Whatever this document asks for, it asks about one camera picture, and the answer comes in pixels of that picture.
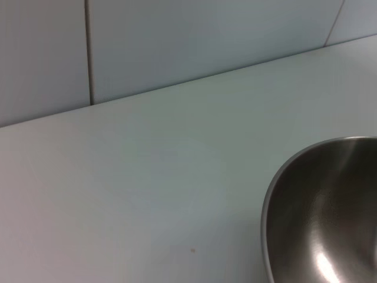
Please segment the stainless steel mixing bowl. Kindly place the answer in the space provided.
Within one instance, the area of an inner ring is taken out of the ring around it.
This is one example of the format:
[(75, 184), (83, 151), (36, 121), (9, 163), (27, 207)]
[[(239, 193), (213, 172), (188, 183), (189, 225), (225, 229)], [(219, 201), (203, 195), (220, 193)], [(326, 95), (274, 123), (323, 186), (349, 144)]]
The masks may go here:
[(377, 283), (377, 137), (342, 137), (290, 157), (261, 220), (269, 283)]

